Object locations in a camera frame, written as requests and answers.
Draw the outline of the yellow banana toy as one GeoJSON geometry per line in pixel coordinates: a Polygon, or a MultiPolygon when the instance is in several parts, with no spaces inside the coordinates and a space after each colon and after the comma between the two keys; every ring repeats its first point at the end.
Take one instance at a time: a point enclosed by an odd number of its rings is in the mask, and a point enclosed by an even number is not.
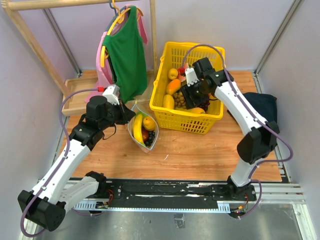
{"type": "Polygon", "coordinates": [[[144,141],[143,141],[143,137],[142,137],[142,123],[143,123],[143,118],[141,115],[134,118],[133,137],[138,143],[145,146],[144,141]]]}

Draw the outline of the green cabbage toy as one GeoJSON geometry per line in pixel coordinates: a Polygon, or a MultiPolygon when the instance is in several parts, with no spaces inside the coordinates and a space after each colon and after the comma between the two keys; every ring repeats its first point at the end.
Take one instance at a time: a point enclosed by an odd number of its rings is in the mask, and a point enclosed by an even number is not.
{"type": "Polygon", "coordinates": [[[138,113],[136,113],[136,118],[138,117],[138,116],[142,116],[142,118],[144,118],[145,117],[145,115],[144,115],[144,113],[143,112],[138,112],[138,113]]]}

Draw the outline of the clear zip top bag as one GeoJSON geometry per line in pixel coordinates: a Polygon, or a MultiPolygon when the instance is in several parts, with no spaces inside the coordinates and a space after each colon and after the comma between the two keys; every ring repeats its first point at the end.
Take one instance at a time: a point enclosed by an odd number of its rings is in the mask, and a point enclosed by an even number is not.
{"type": "Polygon", "coordinates": [[[158,140],[158,124],[142,102],[135,101],[130,110],[135,116],[128,123],[128,132],[142,151],[150,153],[158,140]]]}

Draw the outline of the yellow apple toy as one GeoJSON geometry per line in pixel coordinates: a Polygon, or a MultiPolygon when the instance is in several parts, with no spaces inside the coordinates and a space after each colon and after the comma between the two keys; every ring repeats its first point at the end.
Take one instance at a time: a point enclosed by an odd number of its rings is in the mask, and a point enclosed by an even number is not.
{"type": "Polygon", "coordinates": [[[154,131],[156,129],[156,122],[150,116],[146,116],[143,118],[142,125],[149,132],[154,131]]]}

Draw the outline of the red apple toy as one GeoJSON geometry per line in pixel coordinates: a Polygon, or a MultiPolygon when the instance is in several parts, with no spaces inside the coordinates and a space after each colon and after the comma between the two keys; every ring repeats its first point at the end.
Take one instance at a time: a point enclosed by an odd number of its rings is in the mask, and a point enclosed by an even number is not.
{"type": "Polygon", "coordinates": [[[146,142],[149,138],[149,131],[146,130],[144,127],[141,129],[141,134],[142,134],[142,140],[146,142]]]}

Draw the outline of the dark blue grape bunch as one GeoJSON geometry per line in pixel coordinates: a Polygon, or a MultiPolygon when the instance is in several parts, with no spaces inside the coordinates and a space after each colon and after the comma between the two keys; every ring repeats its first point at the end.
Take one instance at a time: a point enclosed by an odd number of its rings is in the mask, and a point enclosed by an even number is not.
{"type": "Polygon", "coordinates": [[[156,133],[155,131],[149,131],[148,132],[148,136],[147,136],[147,139],[144,141],[144,144],[147,146],[147,147],[150,147],[154,140],[155,140],[155,137],[156,137],[156,133]]]}

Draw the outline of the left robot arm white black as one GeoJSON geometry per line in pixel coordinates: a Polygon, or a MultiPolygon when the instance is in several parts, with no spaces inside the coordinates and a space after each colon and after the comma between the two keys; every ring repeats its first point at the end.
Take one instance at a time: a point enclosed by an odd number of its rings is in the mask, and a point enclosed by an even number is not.
{"type": "Polygon", "coordinates": [[[86,105],[86,112],[78,124],[66,135],[66,145],[46,175],[30,191],[18,195],[22,210],[20,228],[27,237],[24,220],[30,220],[44,230],[56,230],[75,205],[86,197],[103,197],[107,191],[106,177],[90,171],[81,181],[64,189],[71,175],[82,160],[104,137],[104,130],[125,125],[135,112],[123,103],[112,104],[102,95],[93,96],[86,105]]]}

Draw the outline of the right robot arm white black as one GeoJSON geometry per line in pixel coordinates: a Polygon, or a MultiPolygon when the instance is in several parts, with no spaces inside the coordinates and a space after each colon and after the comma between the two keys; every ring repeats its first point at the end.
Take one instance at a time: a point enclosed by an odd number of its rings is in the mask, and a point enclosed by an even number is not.
{"type": "Polygon", "coordinates": [[[186,85],[181,87],[187,108],[215,96],[229,110],[243,133],[236,149],[240,157],[228,177],[225,194],[232,200],[242,198],[251,188],[255,168],[277,146],[280,132],[275,121],[267,121],[248,102],[233,76],[226,70],[216,71],[207,57],[197,60],[184,70],[186,85]]]}

